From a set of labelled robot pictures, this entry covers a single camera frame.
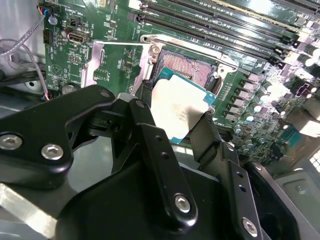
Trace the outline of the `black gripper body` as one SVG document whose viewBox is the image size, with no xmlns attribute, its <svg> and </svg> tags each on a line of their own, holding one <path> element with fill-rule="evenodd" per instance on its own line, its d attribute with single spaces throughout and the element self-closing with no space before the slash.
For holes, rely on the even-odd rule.
<svg viewBox="0 0 320 240">
<path fill-rule="evenodd" d="M 55 229 L 57 240 L 232 240 L 234 228 L 217 180 L 181 165 L 198 208 L 190 230 L 174 230 L 142 163 L 115 173 L 71 199 Z"/>
</svg>

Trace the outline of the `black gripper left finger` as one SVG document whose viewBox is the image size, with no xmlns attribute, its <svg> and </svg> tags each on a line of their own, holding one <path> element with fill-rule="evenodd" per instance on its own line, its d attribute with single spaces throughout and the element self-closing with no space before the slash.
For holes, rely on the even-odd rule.
<svg viewBox="0 0 320 240">
<path fill-rule="evenodd" d="M 98 85 L 1 119 L 0 180 L 32 189 L 57 188 L 73 164 L 74 150 L 97 136 L 115 141 L 120 168 L 114 174 L 143 164 L 170 227 L 187 231 L 195 225 L 193 194 L 149 106 L 136 98 L 117 99 Z"/>
</svg>

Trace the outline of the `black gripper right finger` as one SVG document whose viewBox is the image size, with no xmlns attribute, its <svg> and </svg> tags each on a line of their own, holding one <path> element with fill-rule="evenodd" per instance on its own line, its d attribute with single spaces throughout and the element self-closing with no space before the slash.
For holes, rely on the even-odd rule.
<svg viewBox="0 0 320 240">
<path fill-rule="evenodd" d="M 224 141 L 205 112 L 189 133 L 193 156 L 200 171 L 218 179 L 223 210 L 235 235 L 242 240 L 262 240 L 279 232 L 283 240 L 301 240 L 303 216 L 276 183 L 260 173 L 260 165 L 240 165 L 237 151 Z"/>
</svg>

